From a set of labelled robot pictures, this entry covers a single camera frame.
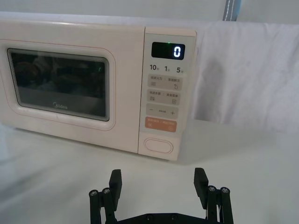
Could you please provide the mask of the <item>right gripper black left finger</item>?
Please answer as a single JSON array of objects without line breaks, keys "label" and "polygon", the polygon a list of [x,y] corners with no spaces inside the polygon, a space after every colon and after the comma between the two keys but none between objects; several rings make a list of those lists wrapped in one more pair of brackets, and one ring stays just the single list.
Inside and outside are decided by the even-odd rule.
[{"label": "right gripper black left finger", "polygon": [[121,170],[112,171],[109,187],[104,188],[101,192],[93,189],[89,192],[90,200],[90,223],[101,224],[101,208],[105,209],[106,223],[116,224],[115,212],[117,211],[118,201],[121,195],[122,178]]}]

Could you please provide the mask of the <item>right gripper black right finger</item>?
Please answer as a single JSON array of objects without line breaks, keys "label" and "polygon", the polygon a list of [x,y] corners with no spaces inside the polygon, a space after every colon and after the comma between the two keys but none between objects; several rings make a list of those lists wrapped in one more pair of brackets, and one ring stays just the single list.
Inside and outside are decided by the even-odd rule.
[{"label": "right gripper black right finger", "polygon": [[232,224],[233,213],[230,199],[230,189],[217,189],[209,185],[203,168],[195,168],[194,186],[203,209],[206,211],[206,220],[216,224]]}]

